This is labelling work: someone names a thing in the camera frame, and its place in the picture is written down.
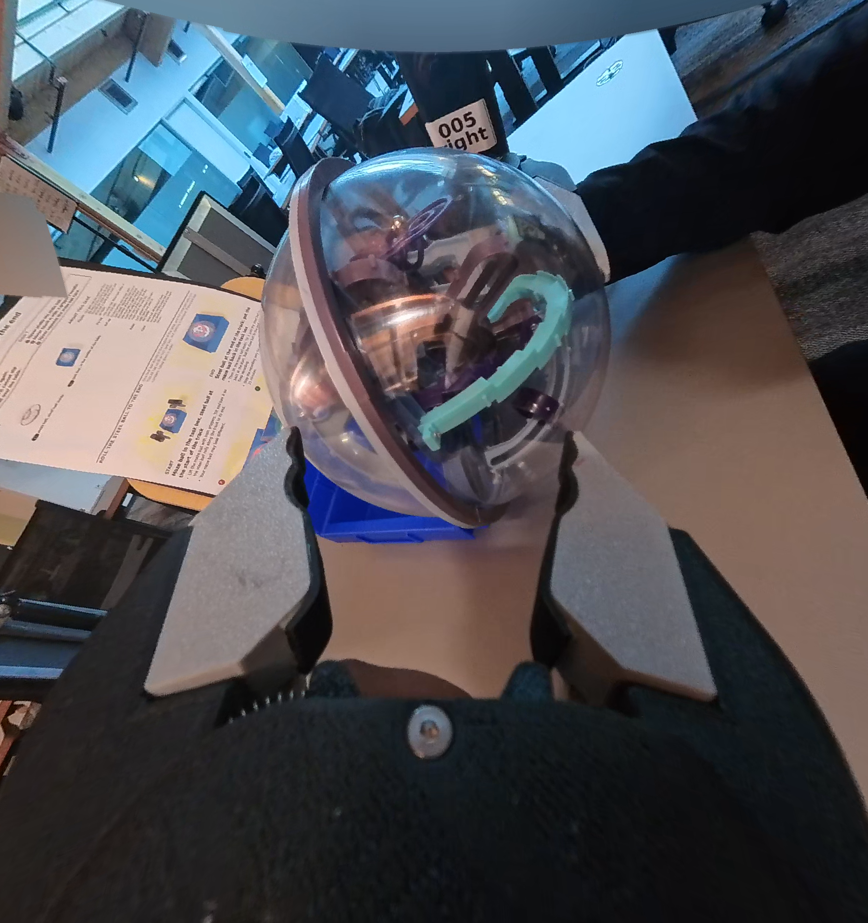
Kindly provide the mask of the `black aluminium rail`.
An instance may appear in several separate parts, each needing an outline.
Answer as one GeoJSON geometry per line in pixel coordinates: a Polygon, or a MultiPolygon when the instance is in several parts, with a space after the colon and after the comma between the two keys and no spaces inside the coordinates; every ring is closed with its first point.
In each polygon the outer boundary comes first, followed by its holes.
{"type": "Polygon", "coordinates": [[[0,594],[0,699],[44,702],[106,614],[0,594]]]}

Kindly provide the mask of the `grey flat monitor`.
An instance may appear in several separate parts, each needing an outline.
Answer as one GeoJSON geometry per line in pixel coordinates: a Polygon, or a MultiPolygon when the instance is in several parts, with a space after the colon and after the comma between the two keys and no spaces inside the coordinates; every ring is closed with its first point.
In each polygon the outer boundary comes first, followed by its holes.
{"type": "Polygon", "coordinates": [[[156,273],[165,277],[220,287],[266,271],[278,246],[243,225],[206,191],[200,191],[156,273]]]}

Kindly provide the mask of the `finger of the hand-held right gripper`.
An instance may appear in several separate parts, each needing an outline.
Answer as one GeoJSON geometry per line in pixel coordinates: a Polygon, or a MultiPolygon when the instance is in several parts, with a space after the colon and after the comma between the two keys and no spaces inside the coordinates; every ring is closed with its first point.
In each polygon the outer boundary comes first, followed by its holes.
{"type": "Polygon", "coordinates": [[[542,187],[566,211],[566,214],[578,227],[579,232],[591,249],[593,260],[603,277],[604,284],[608,284],[609,256],[606,247],[595,222],[565,168],[555,163],[538,161],[524,155],[517,155],[517,168],[542,187]]]}

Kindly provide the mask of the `white paper note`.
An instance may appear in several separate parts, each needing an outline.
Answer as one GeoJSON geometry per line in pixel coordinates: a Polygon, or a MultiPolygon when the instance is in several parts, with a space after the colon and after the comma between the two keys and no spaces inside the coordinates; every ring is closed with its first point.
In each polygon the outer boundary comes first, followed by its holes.
{"type": "Polygon", "coordinates": [[[60,234],[69,232],[78,210],[76,200],[7,156],[0,158],[0,193],[30,200],[60,234]]]}

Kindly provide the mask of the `person's right forearm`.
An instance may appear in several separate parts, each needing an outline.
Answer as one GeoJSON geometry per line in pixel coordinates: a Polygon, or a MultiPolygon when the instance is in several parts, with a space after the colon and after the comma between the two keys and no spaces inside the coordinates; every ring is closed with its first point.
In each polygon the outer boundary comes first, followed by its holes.
{"type": "Polygon", "coordinates": [[[868,2],[718,112],[578,187],[610,283],[867,193],[868,2]]]}

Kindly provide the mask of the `person's left hand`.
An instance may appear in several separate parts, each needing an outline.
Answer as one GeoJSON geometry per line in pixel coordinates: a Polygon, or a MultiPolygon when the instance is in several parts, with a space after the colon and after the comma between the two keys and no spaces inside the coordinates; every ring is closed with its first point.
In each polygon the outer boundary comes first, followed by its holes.
{"type": "Polygon", "coordinates": [[[364,698],[441,700],[472,697],[450,681],[423,671],[354,659],[343,660],[341,665],[364,698]]]}

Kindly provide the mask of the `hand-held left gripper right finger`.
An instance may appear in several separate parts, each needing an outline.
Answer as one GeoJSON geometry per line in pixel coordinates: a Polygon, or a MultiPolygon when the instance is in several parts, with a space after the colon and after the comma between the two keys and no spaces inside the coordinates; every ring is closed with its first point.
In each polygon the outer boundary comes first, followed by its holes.
{"type": "Polygon", "coordinates": [[[666,521],[581,433],[568,433],[531,621],[533,659],[582,701],[644,686],[717,698],[666,521]]]}

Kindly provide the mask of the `clear plastic maze ball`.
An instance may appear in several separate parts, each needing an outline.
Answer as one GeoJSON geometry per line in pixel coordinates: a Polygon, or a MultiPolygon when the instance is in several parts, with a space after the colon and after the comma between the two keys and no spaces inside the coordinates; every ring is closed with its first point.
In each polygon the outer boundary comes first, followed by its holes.
{"type": "Polygon", "coordinates": [[[578,227],[517,158],[322,159],[288,217],[260,351],[312,465],[467,529],[541,486],[599,401],[610,314],[578,227]]]}

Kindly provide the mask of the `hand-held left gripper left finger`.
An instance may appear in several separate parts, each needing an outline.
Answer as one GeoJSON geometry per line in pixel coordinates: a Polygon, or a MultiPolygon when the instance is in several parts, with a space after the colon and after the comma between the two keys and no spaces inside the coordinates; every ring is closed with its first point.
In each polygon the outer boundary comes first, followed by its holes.
{"type": "Polygon", "coordinates": [[[302,438],[283,428],[197,515],[144,689],[303,696],[332,630],[302,438]]]}

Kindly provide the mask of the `large blue plastic bin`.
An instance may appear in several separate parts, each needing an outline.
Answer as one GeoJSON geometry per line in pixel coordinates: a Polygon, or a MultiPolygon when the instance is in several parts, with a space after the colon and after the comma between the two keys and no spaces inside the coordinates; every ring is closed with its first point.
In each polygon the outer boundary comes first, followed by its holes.
{"type": "Polygon", "coordinates": [[[302,480],[308,514],[315,533],[339,544],[420,545],[436,541],[473,540],[467,529],[434,517],[385,510],[337,486],[310,461],[303,463],[302,480]]]}

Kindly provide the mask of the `brown cardboard board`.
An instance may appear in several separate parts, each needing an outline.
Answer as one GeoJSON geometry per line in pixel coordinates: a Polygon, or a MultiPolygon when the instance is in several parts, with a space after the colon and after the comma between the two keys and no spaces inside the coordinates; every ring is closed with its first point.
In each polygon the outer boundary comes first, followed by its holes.
{"type": "Polygon", "coordinates": [[[259,344],[264,276],[255,265],[223,283],[225,306],[205,308],[187,329],[187,356],[169,364],[182,391],[154,436],[169,452],[165,473],[129,478],[134,492],[200,512],[276,436],[259,344]]]}

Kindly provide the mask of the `printed instruction sheet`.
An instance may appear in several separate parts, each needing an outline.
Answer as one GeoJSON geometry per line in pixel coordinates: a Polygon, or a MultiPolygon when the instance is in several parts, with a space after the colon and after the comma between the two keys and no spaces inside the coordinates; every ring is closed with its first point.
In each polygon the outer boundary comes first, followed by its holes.
{"type": "Polygon", "coordinates": [[[259,299],[89,265],[62,277],[64,296],[0,311],[0,461],[218,495],[273,409],[259,299]]]}

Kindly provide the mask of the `white office desk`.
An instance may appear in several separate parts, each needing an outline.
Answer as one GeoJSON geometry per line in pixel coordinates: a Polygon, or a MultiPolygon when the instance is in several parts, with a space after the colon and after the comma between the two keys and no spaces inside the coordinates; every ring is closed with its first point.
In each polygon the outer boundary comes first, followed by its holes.
{"type": "Polygon", "coordinates": [[[575,182],[678,137],[696,121],[657,30],[630,33],[509,135],[510,151],[575,182]]]}

